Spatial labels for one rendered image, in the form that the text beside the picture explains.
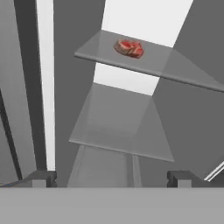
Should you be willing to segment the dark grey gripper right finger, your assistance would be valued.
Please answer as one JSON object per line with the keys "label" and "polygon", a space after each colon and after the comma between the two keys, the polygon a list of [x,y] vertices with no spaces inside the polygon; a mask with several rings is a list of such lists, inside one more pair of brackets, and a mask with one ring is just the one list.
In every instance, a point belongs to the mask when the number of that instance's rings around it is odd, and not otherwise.
{"label": "dark grey gripper right finger", "polygon": [[190,171],[168,171],[167,186],[177,188],[209,187],[210,184]]}

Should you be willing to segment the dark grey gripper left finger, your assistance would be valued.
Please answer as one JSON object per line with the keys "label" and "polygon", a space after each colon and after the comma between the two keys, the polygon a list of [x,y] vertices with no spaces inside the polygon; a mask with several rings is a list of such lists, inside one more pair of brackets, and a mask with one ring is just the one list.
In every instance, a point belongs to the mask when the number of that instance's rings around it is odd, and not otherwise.
{"label": "dark grey gripper left finger", "polygon": [[56,171],[35,171],[23,180],[18,181],[15,187],[56,187]]}

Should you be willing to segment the red raw steak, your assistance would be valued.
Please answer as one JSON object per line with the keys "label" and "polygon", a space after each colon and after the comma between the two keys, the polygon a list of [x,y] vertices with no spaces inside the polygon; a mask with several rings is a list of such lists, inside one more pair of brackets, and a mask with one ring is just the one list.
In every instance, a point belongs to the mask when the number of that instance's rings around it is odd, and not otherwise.
{"label": "red raw steak", "polygon": [[115,42],[114,48],[118,53],[131,58],[140,59],[144,55],[144,49],[137,41],[120,39]]}

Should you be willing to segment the clear fridge drawer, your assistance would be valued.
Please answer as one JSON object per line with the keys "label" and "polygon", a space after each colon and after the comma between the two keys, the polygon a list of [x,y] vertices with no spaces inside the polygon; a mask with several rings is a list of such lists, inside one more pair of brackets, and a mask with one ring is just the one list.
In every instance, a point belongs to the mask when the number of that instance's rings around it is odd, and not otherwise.
{"label": "clear fridge drawer", "polygon": [[138,156],[81,145],[68,187],[142,187]]}

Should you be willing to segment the grey fridge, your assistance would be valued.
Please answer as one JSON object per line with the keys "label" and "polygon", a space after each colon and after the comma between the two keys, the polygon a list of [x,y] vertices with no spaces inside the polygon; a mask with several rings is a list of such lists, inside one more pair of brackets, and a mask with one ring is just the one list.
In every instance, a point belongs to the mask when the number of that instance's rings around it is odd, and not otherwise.
{"label": "grey fridge", "polygon": [[224,0],[54,0],[53,9],[59,186],[84,145],[70,136],[93,84],[153,98],[174,160],[138,156],[142,187],[165,186],[168,171],[204,180],[224,161],[224,93],[74,56],[104,30],[173,48],[224,84]]}

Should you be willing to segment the glass fridge shelf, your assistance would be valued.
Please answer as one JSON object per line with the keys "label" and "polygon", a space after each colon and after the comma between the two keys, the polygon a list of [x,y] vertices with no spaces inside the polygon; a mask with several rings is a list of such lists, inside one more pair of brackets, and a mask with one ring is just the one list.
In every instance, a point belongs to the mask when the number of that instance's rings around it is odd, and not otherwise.
{"label": "glass fridge shelf", "polygon": [[174,157],[153,98],[93,84],[70,141],[172,162]]}
{"label": "glass fridge shelf", "polygon": [[143,56],[140,59],[134,59],[121,55],[114,49],[114,44],[119,39],[130,38],[100,30],[77,49],[74,56],[224,93],[224,84],[219,83],[173,48],[141,40]]}

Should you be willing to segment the grey fridge door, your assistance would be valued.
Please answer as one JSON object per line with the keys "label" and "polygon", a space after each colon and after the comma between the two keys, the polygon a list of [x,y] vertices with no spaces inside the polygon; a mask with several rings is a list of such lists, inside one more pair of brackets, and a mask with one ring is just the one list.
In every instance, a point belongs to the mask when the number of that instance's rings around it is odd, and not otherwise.
{"label": "grey fridge door", "polygon": [[17,177],[7,184],[55,171],[47,162],[37,0],[0,0],[0,116]]}

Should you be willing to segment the white rail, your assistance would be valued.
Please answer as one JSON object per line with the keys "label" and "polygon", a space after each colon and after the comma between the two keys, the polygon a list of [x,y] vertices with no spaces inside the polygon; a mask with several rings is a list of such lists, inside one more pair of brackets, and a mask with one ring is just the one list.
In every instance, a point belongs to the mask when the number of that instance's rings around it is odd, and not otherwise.
{"label": "white rail", "polygon": [[219,173],[224,170],[224,161],[221,162],[213,171],[211,171],[205,178],[205,181],[210,182],[213,180]]}

